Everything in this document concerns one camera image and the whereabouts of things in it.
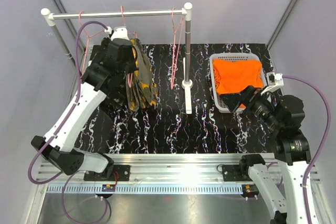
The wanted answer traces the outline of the pink hanger with camouflage trousers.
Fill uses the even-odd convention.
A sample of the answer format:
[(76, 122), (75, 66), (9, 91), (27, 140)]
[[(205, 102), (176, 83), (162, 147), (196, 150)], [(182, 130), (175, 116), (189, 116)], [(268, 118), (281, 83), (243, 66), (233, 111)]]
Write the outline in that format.
[[(120, 7), (121, 9), (121, 15), (122, 15), (122, 19), (123, 19), (123, 24), (126, 26), (126, 19), (124, 16), (124, 7), (121, 5)], [(133, 35), (135, 38), (138, 37), (138, 34), (136, 31), (130, 32), (129, 34)], [(133, 73), (128, 74), (128, 86), (129, 88), (132, 87), (132, 80), (133, 80)]]

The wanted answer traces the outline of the camouflage yellow trousers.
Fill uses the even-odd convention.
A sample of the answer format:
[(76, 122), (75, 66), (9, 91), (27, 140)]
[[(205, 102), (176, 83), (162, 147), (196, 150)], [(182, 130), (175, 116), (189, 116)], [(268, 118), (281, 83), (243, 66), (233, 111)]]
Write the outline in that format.
[(128, 107), (131, 111), (156, 107), (159, 87), (153, 81), (152, 64), (144, 52), (143, 46), (138, 38), (131, 39), (134, 46), (133, 54), (137, 56), (136, 66), (138, 68), (132, 78), (126, 80), (126, 93)]

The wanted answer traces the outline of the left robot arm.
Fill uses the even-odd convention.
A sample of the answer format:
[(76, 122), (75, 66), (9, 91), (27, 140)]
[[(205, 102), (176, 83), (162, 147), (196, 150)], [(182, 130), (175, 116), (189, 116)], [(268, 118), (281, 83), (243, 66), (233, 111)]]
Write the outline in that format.
[(59, 120), (44, 136), (34, 136), (31, 145), (45, 160), (68, 176), (78, 171), (95, 172), (101, 180), (114, 173), (114, 161), (106, 154), (75, 148), (76, 139), (93, 111), (104, 101), (117, 105), (125, 99), (128, 73), (137, 70), (133, 43), (112, 38), (105, 53), (96, 56), (79, 80), (79, 89)]

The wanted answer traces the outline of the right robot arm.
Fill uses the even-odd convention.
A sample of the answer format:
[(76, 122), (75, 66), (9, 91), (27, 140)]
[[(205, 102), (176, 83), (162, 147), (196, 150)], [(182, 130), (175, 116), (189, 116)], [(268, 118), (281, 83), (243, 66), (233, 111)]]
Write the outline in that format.
[(251, 179), (257, 186), (269, 211), (270, 223), (318, 223), (310, 177), (305, 174), (311, 164), (311, 153), (300, 129), (305, 118), (303, 101), (285, 95), (273, 105), (263, 89), (253, 86), (220, 97), (230, 112), (244, 105), (244, 113), (255, 115), (271, 131), (271, 149), (282, 174), (285, 193), (272, 181), (261, 155), (242, 156), (238, 167), (239, 176)]

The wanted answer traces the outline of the orange trousers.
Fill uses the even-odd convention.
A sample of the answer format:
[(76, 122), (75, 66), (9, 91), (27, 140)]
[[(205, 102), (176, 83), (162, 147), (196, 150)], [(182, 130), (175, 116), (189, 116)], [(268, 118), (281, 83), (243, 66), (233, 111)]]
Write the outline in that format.
[(248, 86), (263, 88), (260, 77), (262, 64), (258, 60), (227, 61), (213, 60), (216, 93), (233, 94), (243, 91)]

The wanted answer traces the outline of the pink hanger with orange trousers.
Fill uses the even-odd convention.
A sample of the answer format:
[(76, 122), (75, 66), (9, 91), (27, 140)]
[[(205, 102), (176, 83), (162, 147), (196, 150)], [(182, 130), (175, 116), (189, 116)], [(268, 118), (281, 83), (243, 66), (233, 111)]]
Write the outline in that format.
[(182, 35), (182, 26), (184, 23), (184, 18), (180, 19), (180, 22), (177, 26), (175, 26), (174, 19), (174, 11), (175, 8), (172, 9), (172, 28), (173, 28), (173, 45), (172, 45), (172, 66), (171, 66), (171, 83), (170, 88), (173, 90), (174, 88), (174, 80), (177, 69), (177, 60), (180, 53), (181, 46), (181, 35)]

